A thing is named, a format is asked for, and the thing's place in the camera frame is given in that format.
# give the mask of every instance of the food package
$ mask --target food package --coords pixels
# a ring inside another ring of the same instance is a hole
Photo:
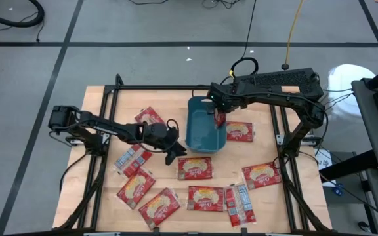
[[[145,168],[139,168],[128,182],[121,188],[117,196],[131,209],[134,209],[145,193],[150,190],[156,180]]]
[[[138,209],[150,229],[154,229],[180,208],[176,193],[168,187]]]
[[[210,157],[179,158],[179,180],[204,180],[213,177],[213,165]]]
[[[150,157],[152,153],[145,151],[140,145],[135,144],[127,150],[116,162],[115,166],[120,174],[131,177]]]
[[[222,187],[189,186],[188,210],[224,210],[224,189]]]
[[[253,142],[255,126],[253,123],[227,121],[226,132],[228,141]]]
[[[219,113],[218,110],[214,109],[214,121],[215,121],[215,128],[220,128],[226,122],[226,114]]]
[[[265,163],[241,169],[249,189],[257,189],[281,182],[281,176],[272,163]]]
[[[248,222],[256,222],[255,213],[253,212],[245,184],[226,187],[225,195],[228,215],[233,227]]]
[[[154,123],[164,123],[163,119],[152,109],[152,107],[147,107],[146,109],[142,110],[141,113],[139,113],[135,120],[139,123],[143,123],[144,121],[147,122],[149,125]]]

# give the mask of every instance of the black cable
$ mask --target black cable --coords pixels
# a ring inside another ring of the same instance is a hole
[[[40,43],[39,36],[40,36],[40,32],[42,32],[42,30],[43,30],[43,27],[45,27],[45,19],[44,18],[42,20],[42,26],[40,27],[39,32],[37,33],[37,36],[36,36],[36,42],[38,42],[38,43]]]
[[[135,3],[133,0],[128,0],[130,1],[131,3],[135,4],[135,5],[148,5],[148,4],[163,4],[165,2],[167,2],[168,0],[163,0],[161,2],[149,2],[149,3]]]
[[[342,102],[343,100],[349,98],[349,96],[351,96],[351,95],[352,95],[352,93],[348,94],[348,96],[346,96],[345,98],[343,98],[343,99],[341,99],[341,100],[339,100],[339,101],[336,101],[332,106],[329,106],[329,107],[326,109],[326,111],[329,110],[329,109],[331,109],[331,108],[332,108],[334,105],[336,105],[338,102]]]
[[[21,19],[21,21],[19,21],[19,22],[23,22],[23,21],[27,20],[28,18],[33,17],[33,16],[36,15],[37,13],[38,13],[38,12],[35,12],[35,13],[29,15],[29,16],[26,16],[26,17],[24,17],[23,19]],[[11,29],[11,28],[13,28],[13,27],[14,27],[14,26],[9,26],[9,27],[5,27],[5,28],[1,28],[0,31],[3,31],[3,30],[9,30],[9,29]]]
[[[73,167],[75,164],[77,164],[78,162],[80,162],[80,160],[82,160],[85,156],[87,155],[87,152],[84,153],[84,155],[82,157],[80,157],[79,159],[77,159],[76,161],[74,161],[65,171],[64,173],[62,174],[62,176],[60,177],[60,181],[59,181],[59,194],[60,192],[62,191],[62,184],[64,182],[64,177],[66,175],[66,173],[71,169],[71,167]]]
[[[49,137],[51,137],[53,140],[56,140],[57,142],[60,142],[61,144],[64,144],[64,145],[68,146],[69,148],[72,148],[71,144],[69,144],[67,142],[64,142],[62,140],[59,140],[58,138],[55,138],[54,136],[52,136],[53,133],[55,133],[55,131],[50,131],[48,133]]]
[[[323,106],[326,106],[326,105],[328,105],[329,103],[334,102],[334,101],[336,101],[336,100],[338,100],[338,99],[344,98],[345,96],[350,96],[351,94],[354,94],[354,93],[351,92],[351,93],[348,93],[348,94],[344,94],[344,95],[342,95],[342,96],[339,96],[339,97],[337,97],[337,98],[335,98],[335,99],[333,99],[333,100],[330,100],[330,101],[326,102],[325,104],[323,104]]]
[[[299,151],[299,153],[302,153],[302,154],[304,154],[304,155],[307,155],[308,157],[312,158],[312,159],[313,159],[313,161],[315,161],[315,162],[316,162],[316,164],[317,164],[317,166],[318,166],[318,168],[319,168],[319,161],[318,161],[318,160],[316,160],[316,158],[315,158],[315,157],[313,157],[312,155],[310,155],[310,154],[308,154],[308,153],[305,153],[305,152],[303,152],[303,151]]]
[[[212,2],[212,5],[211,6],[207,6],[205,5],[205,2],[206,1],[210,1]],[[233,7],[234,4],[236,4],[237,2],[239,2],[240,0],[234,0],[232,2],[228,2],[228,1],[224,1],[224,0],[203,0],[202,1],[202,6],[207,8],[207,9],[212,9],[214,7],[216,7],[219,3],[222,3],[224,5],[225,8],[227,9],[231,9]]]
[[[28,28],[40,24],[40,22],[42,22],[43,18],[45,17],[45,10],[37,0],[29,0],[29,2],[35,5],[35,7],[37,8],[37,16],[33,20],[30,20],[28,22],[13,22],[0,17],[0,24],[18,28]]]
[[[344,90],[327,90],[327,89],[322,89],[322,90],[326,92],[345,92],[345,91],[352,91],[352,88],[348,88]]]
[[[347,189],[345,189],[344,187],[339,186],[339,185],[335,184],[334,182],[328,180],[328,179],[327,179],[325,176],[323,176],[322,174],[320,174],[320,176],[321,176],[324,180],[326,180],[326,181],[332,183],[333,185],[335,185],[335,186],[341,188],[342,190],[345,190],[347,193],[349,193],[349,194],[350,194],[351,196],[353,196],[355,199],[359,200],[360,202],[362,202],[363,204],[367,205],[369,208],[373,209],[374,211],[376,211],[376,212],[378,213],[378,209],[375,208],[373,205],[371,205],[371,204],[369,204],[369,203],[366,203],[364,200],[362,200],[361,198],[355,196],[355,194],[351,193],[349,190],[347,190]]]
[[[246,54],[247,44],[249,43],[250,29],[252,27],[253,15],[255,14],[255,8],[256,8],[256,0],[253,3],[252,15],[250,17],[249,31],[247,32],[246,44],[244,45],[244,52],[243,52],[243,56],[241,56],[241,58],[243,58],[244,55]]]

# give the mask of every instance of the floor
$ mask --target floor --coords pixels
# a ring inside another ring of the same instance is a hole
[[[300,0],[258,0],[247,55],[260,72],[280,70]],[[39,27],[0,31],[0,235],[49,230],[58,181],[69,149],[47,136],[53,105],[80,107],[86,86],[196,85],[221,81],[243,54],[252,0],[230,10],[205,9],[201,0],[133,5],[126,0],[40,0]],[[20,20],[35,12],[27,1],[0,0],[0,16]],[[308,0],[299,16],[290,67],[312,67],[327,86],[327,73],[356,64],[378,73],[378,3],[373,0]],[[249,64],[237,74],[250,73]],[[363,124],[358,130],[365,132]],[[334,151],[370,149],[366,136],[325,141]],[[363,214],[329,206],[333,227],[359,233]]]

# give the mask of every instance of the cable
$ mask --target cable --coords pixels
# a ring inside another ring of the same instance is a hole
[[[253,3],[252,15],[250,16],[249,31],[247,32],[247,39],[246,39],[246,44],[244,45],[243,56],[241,56],[240,59],[242,59],[244,57],[244,55],[246,54],[247,44],[249,43],[249,37],[250,37],[250,29],[252,28],[253,15],[255,14],[255,8],[256,8],[256,0]]]
[[[43,30],[43,27],[45,27],[45,18],[43,18],[43,20],[42,20],[42,26],[40,27],[39,32],[37,33],[37,36],[36,36],[36,42],[38,42],[38,43],[40,43],[39,36],[40,36],[40,32],[42,32],[42,30]]]
[[[222,81],[221,81],[221,83],[220,83],[220,85],[222,85],[227,79],[229,79],[229,78],[232,78],[231,76],[227,76],[227,77],[225,77]]]
[[[23,22],[23,21],[27,20],[28,18],[33,17],[33,16],[36,15],[37,13],[38,13],[38,12],[35,12],[35,13],[29,15],[29,16],[26,16],[26,17],[24,17],[23,19],[21,19],[21,21],[19,21],[19,22]],[[14,27],[14,26],[9,26],[9,27],[5,27],[5,28],[1,28],[0,31],[3,31],[3,30],[9,30],[9,29],[11,29],[11,28],[13,28],[13,27]]]
[[[37,16],[33,20],[27,22],[13,22],[0,17],[0,24],[18,28],[28,28],[40,24],[40,22],[42,22],[43,18],[45,17],[45,10],[37,0],[29,0],[29,2],[35,5],[35,7],[37,8]]]
[[[352,91],[352,88],[348,88],[344,90],[327,90],[327,89],[322,89],[322,90],[326,92],[345,92],[345,91]]]
[[[205,5],[206,1],[210,1],[212,3],[212,5],[211,6]],[[233,7],[233,5],[236,4],[238,1],[240,1],[240,0],[234,0],[232,2],[228,2],[228,1],[224,1],[224,0],[203,0],[202,6],[207,8],[207,9],[213,9],[214,7],[216,7],[218,5],[218,3],[222,3],[225,8],[231,9]]]
[[[60,192],[62,191],[62,184],[64,183],[64,177],[66,175],[66,173],[71,169],[71,167],[73,167],[75,164],[77,164],[78,162],[80,162],[80,160],[84,159],[84,157],[87,155],[87,152],[84,153],[84,155],[82,157],[80,157],[79,159],[77,159],[76,161],[74,161],[65,171],[64,173],[62,174],[62,176],[60,177],[60,181],[59,181],[59,194]]]
[[[333,185],[335,185],[335,186],[341,188],[342,190],[345,190],[347,193],[349,193],[349,194],[350,194],[351,196],[353,196],[355,199],[359,200],[360,202],[362,202],[363,204],[367,205],[369,208],[373,209],[374,211],[376,211],[376,212],[378,213],[378,209],[375,208],[374,206],[372,206],[371,204],[366,203],[364,200],[361,200],[361,198],[355,196],[353,193],[351,193],[349,190],[345,189],[344,187],[339,186],[339,185],[335,184],[334,182],[328,180],[328,179],[327,179],[325,176],[323,176],[322,174],[320,174],[320,176],[321,176],[324,180],[326,180],[326,181],[332,183]]]
[[[133,0],[128,0],[130,1],[131,3],[135,4],[135,5],[148,5],[148,4],[163,4],[165,2],[167,2],[168,0],[163,0],[161,2],[150,2],[150,3],[135,3]]]
[[[326,111],[329,110],[329,109],[331,109],[331,108],[332,108],[334,105],[336,105],[338,102],[342,102],[343,100],[349,98],[349,96],[351,96],[351,95],[352,95],[352,94],[348,94],[348,96],[346,96],[345,98],[343,98],[343,99],[341,99],[341,100],[339,100],[339,101],[336,101],[332,106],[329,106],[329,107],[326,109]]]
[[[336,101],[336,100],[338,100],[338,99],[340,99],[340,98],[343,98],[343,97],[345,97],[345,96],[350,96],[351,94],[354,94],[354,93],[351,92],[351,93],[349,93],[349,94],[344,94],[344,95],[342,95],[342,96],[339,96],[339,97],[337,97],[337,98],[335,98],[335,99],[333,99],[333,100],[330,100],[330,101],[326,102],[325,104],[323,104],[323,106],[326,106],[326,105],[328,105],[329,103],[332,103],[332,102],[334,102],[334,101]]]
[[[303,152],[303,151],[299,151],[299,153],[302,153],[302,154],[304,154],[304,155],[307,155],[308,157],[312,158],[312,159],[313,159],[313,161],[315,161],[315,162],[316,162],[316,164],[317,164],[317,166],[318,166],[318,168],[319,168],[319,161],[318,161],[318,160],[316,160],[316,158],[315,158],[315,157],[313,157],[312,155],[310,155],[310,154],[308,154],[308,153],[305,153],[305,152]]]
[[[69,144],[67,142],[64,142],[62,140],[59,140],[58,138],[55,138],[54,136],[52,136],[53,133],[55,133],[55,131],[50,131],[48,133],[49,137],[51,137],[53,140],[56,140],[57,142],[60,142],[61,144],[64,144],[64,145],[68,146],[69,148],[72,148],[71,144]]]
[[[289,59],[289,46],[291,44],[291,36],[293,35],[293,30],[294,30],[294,27],[295,27],[295,23],[297,22],[297,19],[298,19],[299,15],[300,15],[300,10],[301,10],[301,6],[303,5],[303,2],[304,2],[304,0],[300,1],[299,8],[297,9],[297,12],[295,13],[293,25],[291,26],[291,29],[289,30],[288,42],[287,42],[287,53],[285,54],[285,63],[281,66],[281,68],[283,70],[287,70],[289,68],[289,66],[288,66],[288,59]]]

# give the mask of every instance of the metal bracket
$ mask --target metal bracket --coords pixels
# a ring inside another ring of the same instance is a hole
[[[103,133],[102,136],[103,136],[102,143],[103,143],[103,144],[106,144],[106,140],[110,137],[110,134],[108,134],[108,133]],[[72,146],[76,146],[76,145],[79,145],[79,144],[83,144],[83,142],[82,142],[81,140],[78,140],[78,139],[75,139],[75,138],[71,138],[71,137],[69,137],[69,138],[67,139],[67,142],[69,142]]]
[[[320,139],[321,138],[315,137],[313,134],[307,134],[303,138],[303,140],[301,140],[301,145],[315,147],[319,144]],[[284,143],[284,135],[283,134],[276,135],[276,142],[278,145],[282,145]]]

